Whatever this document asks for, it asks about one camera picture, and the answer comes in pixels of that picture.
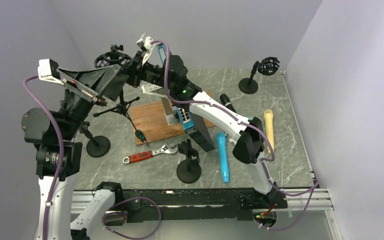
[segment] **wrench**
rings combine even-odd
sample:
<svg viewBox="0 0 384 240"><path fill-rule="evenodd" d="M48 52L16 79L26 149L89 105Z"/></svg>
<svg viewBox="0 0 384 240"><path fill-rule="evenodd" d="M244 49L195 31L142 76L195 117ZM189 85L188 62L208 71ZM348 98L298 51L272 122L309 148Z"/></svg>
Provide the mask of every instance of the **wrench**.
<svg viewBox="0 0 384 240"><path fill-rule="evenodd" d="M149 159L152 156L158 155L158 154L175 154L178 152L178 146L177 144L173 143L168 145L167 143L164 144L161 148L153 150L153 151L144 151L140 153L136 153L130 156L126 156L123 158L124 164L132 164L139 161L143 161L145 159Z"/></svg>

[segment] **gray marble table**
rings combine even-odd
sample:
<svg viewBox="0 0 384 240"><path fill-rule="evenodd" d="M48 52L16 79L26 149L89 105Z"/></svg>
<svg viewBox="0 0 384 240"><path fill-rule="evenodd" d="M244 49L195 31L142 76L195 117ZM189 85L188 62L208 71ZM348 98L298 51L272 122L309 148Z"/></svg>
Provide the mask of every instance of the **gray marble table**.
<svg viewBox="0 0 384 240"><path fill-rule="evenodd" d="M279 73L273 76L255 76L259 89L255 94L244 94L238 89L238 82L249 77L250 69L190 69L188 78L203 90L211 91L213 98L219 101L222 93L230 98L237 113L246 117L263 118L263 112L271 109L274 113L274 162L267 163L270 174L281 187L312 186L310 168L301 142L296 120L288 95ZM143 94L140 88L124 86L126 101L140 96L134 106L160 101L159 97ZM116 105L110 103L108 108ZM193 184L178 180L176 167L184 155L161 154L133 164L123 164L124 157L143 151L160 148L164 143L180 143L188 136L181 135L149 144L149 147L136 146L130 122L116 113L106 113L93 117L93 113L104 110L94 106L89 117L90 131L94 136L103 135L110 139L109 153L100 158L92 158L86 153L87 139L78 135L77 141L83 142L81 169L75 184L77 190L90 190L102 181L121 183L124 189L174 189L174 188L243 188L252 187L253 183L246 166L233 157L233 145L227 143L227 156L230 182L224 183L220 172L218 150L204 152L192 141L192 146L199 151L202 174ZM214 146L218 127L208 129Z"/></svg>

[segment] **white wall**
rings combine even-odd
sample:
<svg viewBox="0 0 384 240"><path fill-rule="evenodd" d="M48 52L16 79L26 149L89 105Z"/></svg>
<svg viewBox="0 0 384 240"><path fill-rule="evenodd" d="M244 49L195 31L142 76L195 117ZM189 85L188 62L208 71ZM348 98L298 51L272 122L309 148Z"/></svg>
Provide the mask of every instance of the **white wall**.
<svg viewBox="0 0 384 240"><path fill-rule="evenodd" d="M286 78L345 239L384 239L384 1L324 0Z"/></svg>
<svg viewBox="0 0 384 240"><path fill-rule="evenodd" d="M188 68L286 68L322 0L52 0L88 66L111 44L134 56L143 33ZM158 60L155 53L151 60Z"/></svg>
<svg viewBox="0 0 384 240"><path fill-rule="evenodd" d="M24 142L23 114L38 105L22 87L37 75L39 59L83 68L72 38L48 0L0 0L0 240L31 240L38 223L40 192L36 150ZM46 106L56 109L64 90L29 84Z"/></svg>

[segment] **table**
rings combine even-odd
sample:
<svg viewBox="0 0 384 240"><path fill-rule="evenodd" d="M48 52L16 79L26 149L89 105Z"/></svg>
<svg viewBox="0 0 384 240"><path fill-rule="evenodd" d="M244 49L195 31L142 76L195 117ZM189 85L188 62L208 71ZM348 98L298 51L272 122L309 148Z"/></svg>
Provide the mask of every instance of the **table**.
<svg viewBox="0 0 384 240"><path fill-rule="evenodd" d="M274 114L274 162L267 166L271 176L280 187L309 187L313 185L310 167L301 141L288 94L284 82L277 72L272 76L255 76L258 82L258 91L255 94L242 93L238 83L242 78L248 78L250 69L190 69L188 78L203 90L211 91L213 98L219 100L224 93L230 98L237 113L246 117L257 116L263 119L263 112L271 109ZM124 86L124 99L126 101L140 96L134 105L138 106L154 101L159 97L143 94L142 90L129 85ZM108 108L117 103L110 102ZM192 141L192 146L199 151L202 174L193 184L185 184L178 180L176 167L184 155L160 154L150 159L133 164L123 164L124 157L143 151L160 148L164 143L180 143L188 136L181 135L136 146L130 122L116 113L107 113L93 117L93 113L104 110L94 106L87 121L90 121L89 130L94 136L103 135L111 141L110 151L103 157L92 158L86 153L87 139L78 134L77 142L83 142L83 151L80 173L75 184L76 190L91 190L102 181L121 183L124 189L180 189L180 188L243 188L252 187L251 176L245 164L233 157L233 144L227 143L227 156L229 162L230 182L224 183L220 172L218 150L204 152ZM222 130L218 127L208 129L214 146L217 148L216 133Z"/></svg>

